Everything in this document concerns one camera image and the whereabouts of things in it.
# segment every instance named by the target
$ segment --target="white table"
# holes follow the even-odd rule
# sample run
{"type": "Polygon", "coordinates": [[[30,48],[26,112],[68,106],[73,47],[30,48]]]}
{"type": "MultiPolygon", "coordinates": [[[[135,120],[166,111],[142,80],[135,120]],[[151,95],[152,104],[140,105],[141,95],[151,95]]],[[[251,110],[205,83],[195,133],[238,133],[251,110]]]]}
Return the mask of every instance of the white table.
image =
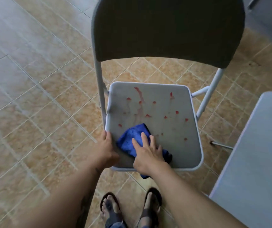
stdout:
{"type": "Polygon", "coordinates": [[[259,98],[209,197],[249,228],[272,227],[272,92],[259,98]]]}

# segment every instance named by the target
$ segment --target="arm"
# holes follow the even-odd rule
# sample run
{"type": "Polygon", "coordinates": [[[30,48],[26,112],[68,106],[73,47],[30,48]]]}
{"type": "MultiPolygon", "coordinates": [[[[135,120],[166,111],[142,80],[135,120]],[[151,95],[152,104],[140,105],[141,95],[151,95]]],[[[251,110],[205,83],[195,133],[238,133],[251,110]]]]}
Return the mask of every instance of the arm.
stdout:
{"type": "Polygon", "coordinates": [[[246,227],[174,172],[163,160],[161,146],[156,149],[152,135],[150,145],[144,133],[141,137],[143,147],[132,141],[137,153],[134,168],[154,179],[179,227],[246,227]]]}
{"type": "Polygon", "coordinates": [[[84,228],[100,174],[118,161],[111,134],[103,131],[100,141],[79,171],[63,182],[42,205],[24,216],[19,226],[84,228]]]}

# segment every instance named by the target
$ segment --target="foot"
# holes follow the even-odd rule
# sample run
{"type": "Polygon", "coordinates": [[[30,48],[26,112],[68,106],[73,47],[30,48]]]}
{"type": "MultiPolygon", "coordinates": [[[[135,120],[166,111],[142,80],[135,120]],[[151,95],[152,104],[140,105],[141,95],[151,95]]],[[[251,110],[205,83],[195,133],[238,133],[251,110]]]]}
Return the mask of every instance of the foot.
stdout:
{"type": "MultiPolygon", "coordinates": [[[[116,214],[121,214],[121,211],[120,211],[120,209],[119,209],[119,206],[118,206],[117,203],[115,202],[113,196],[108,195],[108,196],[107,196],[107,199],[111,201],[114,212],[115,212],[116,214]]],[[[100,217],[102,218],[102,220],[103,220],[104,222],[106,222],[106,221],[109,219],[109,211],[107,210],[106,205],[105,205],[107,199],[104,199],[104,200],[103,200],[103,203],[102,203],[102,212],[100,212],[100,217]]]]}
{"type": "MultiPolygon", "coordinates": [[[[149,209],[150,207],[156,213],[158,213],[160,211],[160,206],[159,206],[159,203],[157,201],[157,198],[152,192],[148,193],[147,199],[145,201],[143,209],[144,210],[149,209]]],[[[140,219],[137,228],[148,228],[148,227],[151,227],[151,226],[152,226],[152,219],[149,218],[149,217],[143,217],[143,218],[140,219]]]]}

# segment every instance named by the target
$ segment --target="hand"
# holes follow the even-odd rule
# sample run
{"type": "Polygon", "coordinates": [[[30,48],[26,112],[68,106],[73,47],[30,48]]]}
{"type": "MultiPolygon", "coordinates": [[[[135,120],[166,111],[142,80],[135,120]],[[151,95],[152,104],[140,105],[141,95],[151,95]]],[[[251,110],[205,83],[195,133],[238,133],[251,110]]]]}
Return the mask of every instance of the hand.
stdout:
{"type": "Polygon", "coordinates": [[[142,147],[134,138],[132,139],[132,143],[137,154],[133,166],[140,174],[150,175],[152,167],[164,162],[162,147],[159,145],[158,149],[156,149],[156,142],[153,135],[150,135],[150,145],[145,133],[141,133],[141,138],[143,144],[142,147]]]}
{"type": "Polygon", "coordinates": [[[120,157],[114,151],[112,144],[112,136],[109,131],[102,131],[98,143],[94,149],[94,159],[97,161],[97,168],[102,172],[103,169],[115,165],[120,157]]]}

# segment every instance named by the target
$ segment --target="blue microfiber towel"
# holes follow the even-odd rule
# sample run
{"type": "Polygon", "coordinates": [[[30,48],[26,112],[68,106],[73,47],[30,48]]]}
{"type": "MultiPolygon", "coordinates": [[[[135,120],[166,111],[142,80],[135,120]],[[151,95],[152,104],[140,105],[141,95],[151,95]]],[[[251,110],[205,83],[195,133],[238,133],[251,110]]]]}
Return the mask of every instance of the blue microfiber towel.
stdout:
{"type": "MultiPolygon", "coordinates": [[[[120,149],[122,149],[125,153],[128,153],[129,155],[136,157],[136,150],[132,144],[132,138],[135,138],[138,144],[140,146],[143,146],[142,139],[141,139],[142,132],[145,133],[150,144],[151,140],[149,136],[151,135],[151,133],[149,129],[147,128],[147,126],[144,123],[142,123],[140,125],[127,129],[126,132],[124,132],[123,135],[121,135],[121,137],[116,141],[116,145],[120,149]]],[[[173,156],[165,149],[162,150],[162,156],[167,163],[170,163],[172,161],[173,156]]],[[[143,179],[146,179],[149,176],[141,175],[141,177],[143,179]]]]}

